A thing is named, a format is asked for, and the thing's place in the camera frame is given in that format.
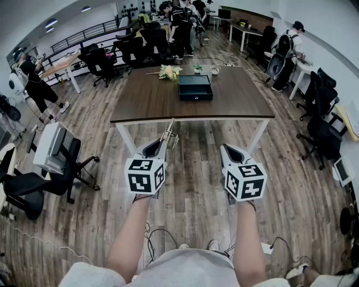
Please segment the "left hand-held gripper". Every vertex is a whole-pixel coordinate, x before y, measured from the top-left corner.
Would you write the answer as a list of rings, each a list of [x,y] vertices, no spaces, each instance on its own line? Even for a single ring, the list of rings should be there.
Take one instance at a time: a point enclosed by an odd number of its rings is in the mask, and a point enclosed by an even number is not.
[[[125,165],[126,187],[136,197],[158,198],[166,179],[167,140],[153,140],[135,150]]]

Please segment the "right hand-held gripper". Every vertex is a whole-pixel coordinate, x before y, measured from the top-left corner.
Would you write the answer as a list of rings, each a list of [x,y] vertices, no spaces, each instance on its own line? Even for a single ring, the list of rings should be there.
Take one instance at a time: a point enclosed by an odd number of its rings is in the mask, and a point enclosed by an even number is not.
[[[230,205],[263,197],[267,173],[245,150],[230,144],[220,146],[223,187]]]

